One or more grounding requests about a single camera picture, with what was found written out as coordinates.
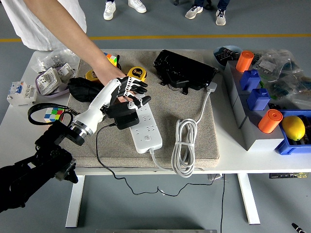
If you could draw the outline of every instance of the gray carpet mat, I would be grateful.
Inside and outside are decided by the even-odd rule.
[[[173,51],[203,62],[203,57],[199,52]],[[186,118],[197,121],[207,91],[189,89],[189,93],[183,95],[180,90],[173,91],[168,86],[160,85],[161,80],[153,67],[153,62],[160,51],[104,50],[104,52],[114,56],[120,55],[119,63],[125,74],[135,66],[146,69],[147,78],[145,82],[148,84],[146,95],[152,98],[149,105],[163,140],[163,147],[155,150],[155,157],[163,167],[171,167],[176,122],[178,119]],[[91,67],[81,60],[77,77],[85,77],[89,70]],[[73,96],[69,98],[68,106],[77,112],[84,112],[88,105],[89,103],[78,102]],[[98,130],[113,122],[113,119],[107,118],[98,125]],[[78,167],[101,167],[96,158],[96,133],[93,136],[86,137],[86,141],[81,147],[68,139],[64,139],[61,143],[61,147],[68,150],[77,160]],[[107,127],[103,129],[98,136],[98,152],[101,161],[109,167],[156,167],[149,153],[137,153],[129,128],[119,130],[117,127]],[[219,152],[215,123],[209,98],[202,120],[198,124],[198,134],[195,141],[195,167],[215,167],[218,161]]]

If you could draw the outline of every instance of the coiled white cable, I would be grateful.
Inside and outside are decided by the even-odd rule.
[[[211,92],[214,92],[217,84],[211,83],[212,85],[209,85],[207,87],[207,95],[205,97],[202,110],[201,110],[201,115],[200,118],[195,121],[191,118],[181,120],[179,119],[176,123],[176,141],[175,141],[175,147],[172,152],[172,169],[164,168],[162,167],[157,161],[155,157],[155,153],[153,149],[151,148],[149,150],[152,159],[155,163],[155,165],[158,166],[158,168],[164,170],[164,171],[174,171],[176,174],[180,175],[181,177],[187,178],[190,177],[194,171],[194,165],[195,165],[195,152],[194,152],[194,143],[196,139],[196,135],[198,132],[198,123],[201,121],[205,109],[206,102],[208,100],[209,95]],[[182,132],[183,130],[187,128],[187,137],[186,141],[182,141]],[[185,151],[184,156],[181,156],[181,149],[182,145],[187,146],[187,149]]]

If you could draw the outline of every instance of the black glove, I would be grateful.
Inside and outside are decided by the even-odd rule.
[[[92,102],[104,85],[84,78],[69,79],[69,92],[80,102]]]

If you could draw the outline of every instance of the pants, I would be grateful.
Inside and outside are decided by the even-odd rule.
[[[219,0],[217,8],[225,11],[229,4],[230,0]],[[195,6],[203,7],[204,0],[194,0]]]

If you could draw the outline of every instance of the white table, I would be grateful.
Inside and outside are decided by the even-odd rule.
[[[212,51],[201,50],[206,64],[213,64]],[[38,56],[48,52],[36,51],[22,77],[22,81],[34,85],[37,73],[31,66]],[[227,96],[225,83],[221,75],[216,75],[213,82],[218,87],[211,94],[211,103],[219,146],[219,163],[216,167],[195,170],[194,174],[237,174],[249,224],[260,224],[255,200],[248,179],[248,173],[290,173],[311,172],[310,154],[282,156],[275,151],[247,152],[243,148],[243,136],[238,129]],[[54,102],[67,105],[69,94],[48,99],[39,96],[37,102]],[[13,165],[35,154],[35,141],[47,130],[47,126],[36,126],[27,119],[28,105],[9,106],[0,125],[0,164]],[[116,168],[118,175],[174,174],[155,168]],[[86,175],[111,175],[104,168],[77,167],[79,182],[73,185],[66,227],[76,227]]]

